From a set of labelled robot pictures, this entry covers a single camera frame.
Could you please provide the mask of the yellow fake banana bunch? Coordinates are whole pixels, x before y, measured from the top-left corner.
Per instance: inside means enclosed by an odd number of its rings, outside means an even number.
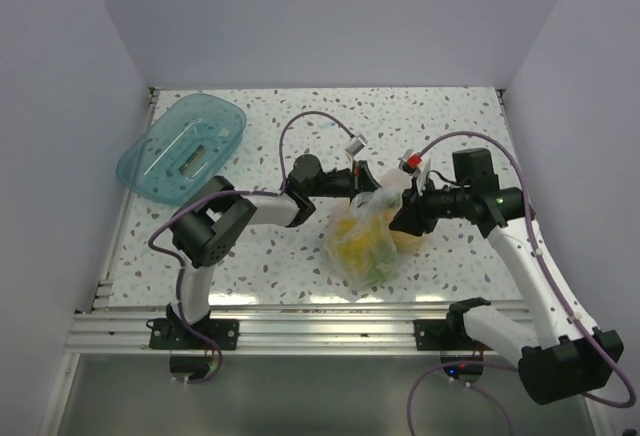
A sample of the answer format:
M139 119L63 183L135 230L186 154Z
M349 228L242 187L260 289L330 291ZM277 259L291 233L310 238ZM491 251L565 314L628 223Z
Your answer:
M326 250L346 274L378 277L397 260L397 249L384 221L344 219L332 229Z

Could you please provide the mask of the clear plastic bag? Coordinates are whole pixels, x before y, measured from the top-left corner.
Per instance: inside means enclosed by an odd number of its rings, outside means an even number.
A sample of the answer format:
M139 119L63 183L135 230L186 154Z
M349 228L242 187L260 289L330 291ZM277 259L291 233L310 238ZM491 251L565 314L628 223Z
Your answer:
M354 290L368 290L395 279L406 257L426 242L425 236L390 229L401 209L401 193L411 187L411 177L392 169L382 176L381 184L379 189L338 204L329 215L325 251L332 268Z

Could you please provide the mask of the blue plastic fruit tray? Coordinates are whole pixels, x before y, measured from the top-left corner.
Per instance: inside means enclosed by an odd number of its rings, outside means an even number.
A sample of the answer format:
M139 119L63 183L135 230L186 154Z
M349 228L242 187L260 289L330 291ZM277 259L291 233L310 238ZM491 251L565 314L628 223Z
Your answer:
M116 176L143 198L181 206L221 170L245 128L245 113L228 101L182 97L124 153Z

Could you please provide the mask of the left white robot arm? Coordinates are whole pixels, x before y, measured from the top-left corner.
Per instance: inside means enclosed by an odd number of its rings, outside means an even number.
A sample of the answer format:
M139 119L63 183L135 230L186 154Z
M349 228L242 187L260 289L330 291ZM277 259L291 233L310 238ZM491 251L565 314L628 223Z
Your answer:
M167 306L167 317L174 321L175 340L193 349L207 339L204 319L210 314L208 294L214 267L246 227L295 228L315 213L313 200L317 197L351 201L380 187L365 161L326 171L311 154L296 158L285 176L283 193L240 191L226 178L213 177L168 225L173 247L182 258L175 293Z

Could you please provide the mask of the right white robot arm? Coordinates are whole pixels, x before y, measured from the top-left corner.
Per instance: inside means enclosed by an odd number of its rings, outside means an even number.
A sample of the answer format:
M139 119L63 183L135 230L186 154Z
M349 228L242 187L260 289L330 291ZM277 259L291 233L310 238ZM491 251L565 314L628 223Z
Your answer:
M391 229L414 236L432 233L442 219L474 225L506 266L527 305L526 328L492 303L475 297L450 305L441 323L415 321L420 350L469 349L481 344L511 363L531 399L545 405L603 388L624 345L614 330L603 331L579 303L546 244L533 211L517 187L504 188L484 148L452 156L455 179L438 188L420 158L401 169L411 176Z

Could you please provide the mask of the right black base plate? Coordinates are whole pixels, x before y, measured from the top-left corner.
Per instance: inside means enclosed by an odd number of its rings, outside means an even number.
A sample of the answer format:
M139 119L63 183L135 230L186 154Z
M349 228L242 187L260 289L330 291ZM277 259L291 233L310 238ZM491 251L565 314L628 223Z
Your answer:
M479 343L454 330L444 319L413 321L414 341L418 351L473 351Z

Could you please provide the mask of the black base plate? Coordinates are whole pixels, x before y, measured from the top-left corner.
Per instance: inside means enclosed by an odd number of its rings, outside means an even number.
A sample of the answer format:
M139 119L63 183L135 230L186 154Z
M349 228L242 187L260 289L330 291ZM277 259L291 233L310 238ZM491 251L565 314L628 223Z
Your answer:
M444 319L413 321L414 341L418 351L473 351L479 343L454 330Z
M236 319L207 319L187 330L180 320L155 318L146 321L150 330L149 348L153 350L202 350L211 349L213 341L225 351L237 347L240 322Z

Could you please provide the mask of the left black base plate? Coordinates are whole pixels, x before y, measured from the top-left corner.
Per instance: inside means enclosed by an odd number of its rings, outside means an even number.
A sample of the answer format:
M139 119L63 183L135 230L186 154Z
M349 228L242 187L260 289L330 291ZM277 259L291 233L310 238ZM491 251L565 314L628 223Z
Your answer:
M187 330L180 320L155 318L146 321L150 330L149 348L153 350L202 350L211 349L213 341L225 351L237 347L240 322L236 319L207 319Z

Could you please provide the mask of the aluminium mounting rail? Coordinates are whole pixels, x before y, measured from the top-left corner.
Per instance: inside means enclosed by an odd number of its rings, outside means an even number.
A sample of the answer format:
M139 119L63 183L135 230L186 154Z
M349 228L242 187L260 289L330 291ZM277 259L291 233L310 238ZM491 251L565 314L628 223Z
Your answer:
M445 317L447 302L218 306L211 315L239 322L240 355L411 355L413 322ZM98 311L73 317L64 350L149 354L148 322L161 314Z

